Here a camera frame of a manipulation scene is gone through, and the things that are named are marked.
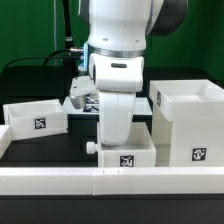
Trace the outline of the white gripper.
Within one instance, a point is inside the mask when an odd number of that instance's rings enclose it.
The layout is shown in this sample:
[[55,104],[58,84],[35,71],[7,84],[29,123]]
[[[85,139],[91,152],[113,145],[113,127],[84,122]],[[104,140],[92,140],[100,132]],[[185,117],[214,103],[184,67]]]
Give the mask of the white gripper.
[[104,145],[124,145],[129,137],[136,94],[99,92],[100,139]]

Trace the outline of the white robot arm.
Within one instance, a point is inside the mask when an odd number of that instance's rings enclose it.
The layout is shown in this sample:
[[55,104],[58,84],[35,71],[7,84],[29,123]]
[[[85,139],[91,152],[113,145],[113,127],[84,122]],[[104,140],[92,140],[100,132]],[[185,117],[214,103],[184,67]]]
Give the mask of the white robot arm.
[[184,21],[188,0],[79,0],[89,25],[88,71],[99,96],[101,142],[128,139],[142,90],[147,36],[168,36]]

